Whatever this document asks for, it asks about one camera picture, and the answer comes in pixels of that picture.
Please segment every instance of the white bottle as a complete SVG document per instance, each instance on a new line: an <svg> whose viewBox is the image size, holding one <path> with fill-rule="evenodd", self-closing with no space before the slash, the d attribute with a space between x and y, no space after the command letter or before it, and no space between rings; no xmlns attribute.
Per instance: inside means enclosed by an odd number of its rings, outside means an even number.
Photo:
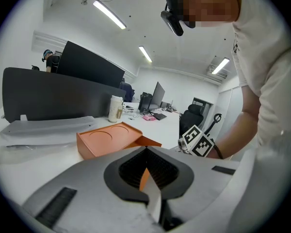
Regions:
<svg viewBox="0 0 291 233"><path fill-rule="evenodd" d="M113 96L111 98L111 103L110 103L110 110L109 110L109 115L108 115L108 121L111 123L116 123L117 122L117 111L120 106L122 106L123 99L121 97Z"/></svg>

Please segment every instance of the fluorescent light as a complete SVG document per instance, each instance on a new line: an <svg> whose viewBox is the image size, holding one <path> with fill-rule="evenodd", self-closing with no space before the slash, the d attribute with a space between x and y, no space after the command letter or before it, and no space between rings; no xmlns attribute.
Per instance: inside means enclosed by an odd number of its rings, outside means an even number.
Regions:
<svg viewBox="0 0 291 233"><path fill-rule="evenodd" d="M93 5L98 8L99 10L101 10L105 15L107 15L112 21L114 21L116 23L117 26L119 26L121 29L125 29L126 26L124 25L123 22L120 21L119 18L117 18L117 16L115 14L113 14L113 12L108 9L101 1L96 0Z"/></svg>
<svg viewBox="0 0 291 233"><path fill-rule="evenodd" d="M149 62L152 62L150 56L147 54L145 48L143 46L140 46L139 49L141 50L141 52L145 55L146 59L149 61Z"/></svg>
<svg viewBox="0 0 291 233"><path fill-rule="evenodd" d="M218 67L212 72L212 74L217 74L228 62L229 59L224 58L220 65L218 65Z"/></svg>
<svg viewBox="0 0 291 233"><path fill-rule="evenodd" d="M171 28L171 30L174 32L174 34L176 34L173 27L170 25L170 23L169 22L167 22L167 23L168 23L169 27Z"/></svg>

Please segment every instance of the head-mounted camera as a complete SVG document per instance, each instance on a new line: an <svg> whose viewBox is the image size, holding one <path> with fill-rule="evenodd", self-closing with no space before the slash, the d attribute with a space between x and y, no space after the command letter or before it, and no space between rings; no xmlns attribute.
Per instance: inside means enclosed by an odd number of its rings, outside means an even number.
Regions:
<svg viewBox="0 0 291 233"><path fill-rule="evenodd" d="M171 31L178 35L183 35L183 29L179 21L183 21L186 26L193 29L195 28L195 22L189 22L183 20L183 0L166 0L167 4L165 10L161 12L161 18L168 25Z"/></svg>

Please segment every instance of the pink object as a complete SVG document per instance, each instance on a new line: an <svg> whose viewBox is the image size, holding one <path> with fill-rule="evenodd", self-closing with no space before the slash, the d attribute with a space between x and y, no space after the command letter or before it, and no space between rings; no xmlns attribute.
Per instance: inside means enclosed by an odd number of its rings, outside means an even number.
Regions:
<svg viewBox="0 0 291 233"><path fill-rule="evenodd" d="M144 120L147 120L147 121L154 121L154 120L156 120L156 118L154 116L149 116L149 115L144 115L142 118Z"/></svg>

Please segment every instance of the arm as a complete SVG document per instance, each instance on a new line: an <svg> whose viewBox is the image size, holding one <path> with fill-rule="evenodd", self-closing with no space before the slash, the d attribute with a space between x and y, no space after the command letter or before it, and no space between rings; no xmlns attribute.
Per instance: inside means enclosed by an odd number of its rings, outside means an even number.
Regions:
<svg viewBox="0 0 291 233"><path fill-rule="evenodd" d="M240 151L252 140L258 130L258 115L261 106L259 98L249 86L242 87L242 97L242 112L227 135L216 144L223 158L230 157ZM214 149L207 157L219 158Z"/></svg>

